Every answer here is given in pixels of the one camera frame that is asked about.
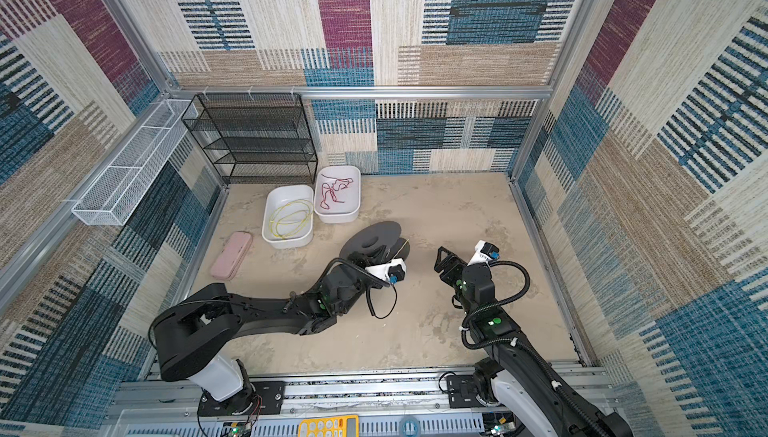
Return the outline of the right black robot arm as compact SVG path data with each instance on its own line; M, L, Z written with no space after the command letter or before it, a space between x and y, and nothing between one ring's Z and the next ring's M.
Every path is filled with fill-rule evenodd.
M518 270L523 277L521 290L498 299L492 274L496 267ZM474 374L479 400L511 411L532 436L633 434L618 412L606 414L574 390L506 312L505 307L524 297L531 287L523 265L501 260L496 246L480 241L468 262L440 247L434 271L453 289L456 307L465 312L460 324L463 346L487 353Z

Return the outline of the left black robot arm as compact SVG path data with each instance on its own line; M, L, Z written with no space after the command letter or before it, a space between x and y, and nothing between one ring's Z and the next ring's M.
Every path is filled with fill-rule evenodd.
M229 292L222 283L210 284L150 324L160 378L193 382L204 403L223 415L249 414L264 399L245 365L223 354L228 342L252 335L319 334L372 290L402 281L406 270L401 258L372 266L360 259L334 258L309 290L284 299L247 297Z

